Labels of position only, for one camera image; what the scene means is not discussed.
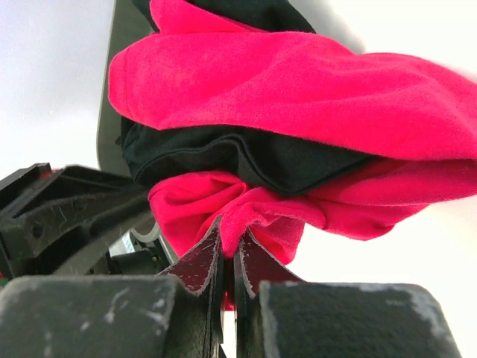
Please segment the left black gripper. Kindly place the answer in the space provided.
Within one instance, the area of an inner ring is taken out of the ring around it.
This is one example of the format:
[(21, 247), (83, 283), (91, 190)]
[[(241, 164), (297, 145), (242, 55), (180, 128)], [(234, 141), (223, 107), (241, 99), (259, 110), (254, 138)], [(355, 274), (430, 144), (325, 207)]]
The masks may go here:
[(151, 219), (130, 178), (47, 163), (1, 179), (1, 277), (84, 275), (130, 229)]

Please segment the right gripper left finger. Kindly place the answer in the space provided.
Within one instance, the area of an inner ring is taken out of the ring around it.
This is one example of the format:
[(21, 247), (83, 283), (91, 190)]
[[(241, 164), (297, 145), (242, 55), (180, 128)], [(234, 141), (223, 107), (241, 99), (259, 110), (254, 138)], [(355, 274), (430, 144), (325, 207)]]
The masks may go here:
[(71, 229), (62, 263), (1, 291), (3, 357), (221, 357), (223, 257), (216, 226), (159, 274), (90, 275), (141, 215)]

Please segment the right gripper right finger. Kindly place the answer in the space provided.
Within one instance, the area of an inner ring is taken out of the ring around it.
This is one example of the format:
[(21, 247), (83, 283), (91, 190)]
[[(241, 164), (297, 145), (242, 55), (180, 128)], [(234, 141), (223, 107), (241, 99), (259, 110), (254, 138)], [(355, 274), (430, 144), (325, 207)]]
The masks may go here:
[(251, 233), (233, 258), (238, 357), (453, 358), (440, 304), (401, 283), (310, 283)]

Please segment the black t shirt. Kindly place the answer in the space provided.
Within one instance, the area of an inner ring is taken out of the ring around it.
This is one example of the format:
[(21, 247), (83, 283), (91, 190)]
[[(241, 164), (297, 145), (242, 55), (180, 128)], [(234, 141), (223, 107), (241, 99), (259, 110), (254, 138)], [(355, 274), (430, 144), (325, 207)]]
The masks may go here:
[(186, 12), (163, 2), (174, 24), (221, 20), (256, 34), (200, 28), (152, 35), (119, 52), (110, 64), (109, 97), (122, 115), (121, 152), (134, 180), (153, 185), (192, 172), (225, 171), (251, 186), (300, 195), (373, 162), (373, 155), (280, 134), (289, 113), (268, 110), (282, 64), (281, 31), (311, 25), (287, 1), (187, 1)]

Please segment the red t shirt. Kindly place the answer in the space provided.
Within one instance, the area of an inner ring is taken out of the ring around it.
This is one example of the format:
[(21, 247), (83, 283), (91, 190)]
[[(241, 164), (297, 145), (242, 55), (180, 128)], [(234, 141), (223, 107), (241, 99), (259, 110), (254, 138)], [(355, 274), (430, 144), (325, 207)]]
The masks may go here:
[[(159, 6), (168, 2), (184, 14), (187, 1), (147, 2), (139, 8), (154, 32), (190, 34), (221, 26), (232, 33), (258, 32), (243, 22), (208, 25), (204, 15), (194, 25), (174, 24)], [(271, 96), (269, 111), (297, 121), (276, 124), (274, 131), (371, 154), (373, 162), (300, 195), (251, 186), (225, 171), (142, 184), (177, 254), (184, 255), (219, 220), (226, 257), (251, 231), (286, 264), (306, 224), (368, 240), (430, 204), (476, 194), (475, 83), (419, 57), (355, 54), (313, 28), (281, 31), (279, 37), (284, 52), (282, 64), (274, 66), (276, 81), (258, 94)]]

